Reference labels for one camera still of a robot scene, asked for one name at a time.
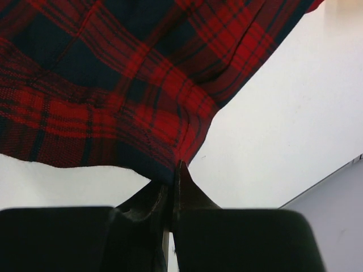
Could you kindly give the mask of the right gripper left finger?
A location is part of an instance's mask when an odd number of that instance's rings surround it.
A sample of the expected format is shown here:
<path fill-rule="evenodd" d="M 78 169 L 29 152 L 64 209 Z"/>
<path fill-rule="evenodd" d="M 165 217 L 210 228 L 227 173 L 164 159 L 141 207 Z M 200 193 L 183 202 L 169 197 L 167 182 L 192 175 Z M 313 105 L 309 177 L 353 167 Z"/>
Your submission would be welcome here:
<path fill-rule="evenodd" d="M 119 206 L 1 211 L 2 271 L 166 271 L 167 186 Z"/>

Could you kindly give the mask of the red plaid pleated skirt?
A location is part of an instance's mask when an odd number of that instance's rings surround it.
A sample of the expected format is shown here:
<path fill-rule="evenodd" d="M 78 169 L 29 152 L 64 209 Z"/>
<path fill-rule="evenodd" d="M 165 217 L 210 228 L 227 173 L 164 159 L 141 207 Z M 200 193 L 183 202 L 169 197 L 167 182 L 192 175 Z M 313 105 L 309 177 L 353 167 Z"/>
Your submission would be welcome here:
<path fill-rule="evenodd" d="M 2 1 L 1 154 L 170 184 L 319 1 Z"/>

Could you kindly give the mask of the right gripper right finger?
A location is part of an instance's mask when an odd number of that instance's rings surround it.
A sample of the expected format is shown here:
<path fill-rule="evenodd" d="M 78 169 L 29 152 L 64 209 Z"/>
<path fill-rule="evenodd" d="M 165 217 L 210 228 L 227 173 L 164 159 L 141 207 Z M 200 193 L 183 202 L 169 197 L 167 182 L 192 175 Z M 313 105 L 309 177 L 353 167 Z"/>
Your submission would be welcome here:
<path fill-rule="evenodd" d="M 175 175 L 172 234 L 180 271 L 325 271 L 313 231 L 284 209 L 223 209 L 192 180 Z"/>

